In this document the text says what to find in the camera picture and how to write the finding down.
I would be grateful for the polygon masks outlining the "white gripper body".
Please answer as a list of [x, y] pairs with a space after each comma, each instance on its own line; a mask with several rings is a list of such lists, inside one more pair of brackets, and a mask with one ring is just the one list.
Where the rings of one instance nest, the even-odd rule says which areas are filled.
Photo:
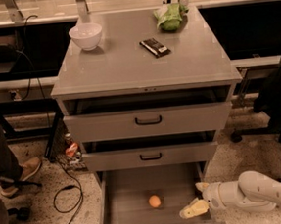
[[224, 209], [222, 197], [219, 193], [220, 183], [210, 183], [202, 191], [203, 199], [206, 200], [211, 209]]

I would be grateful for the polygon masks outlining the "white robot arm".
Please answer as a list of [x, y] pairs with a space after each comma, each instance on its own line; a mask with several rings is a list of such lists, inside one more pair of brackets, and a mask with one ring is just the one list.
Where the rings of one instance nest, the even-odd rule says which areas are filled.
[[281, 205], [281, 182], [254, 171], [245, 171], [233, 182], [196, 183], [202, 197], [182, 208], [180, 217], [190, 219], [208, 212], [238, 207], [249, 212], [268, 212]]

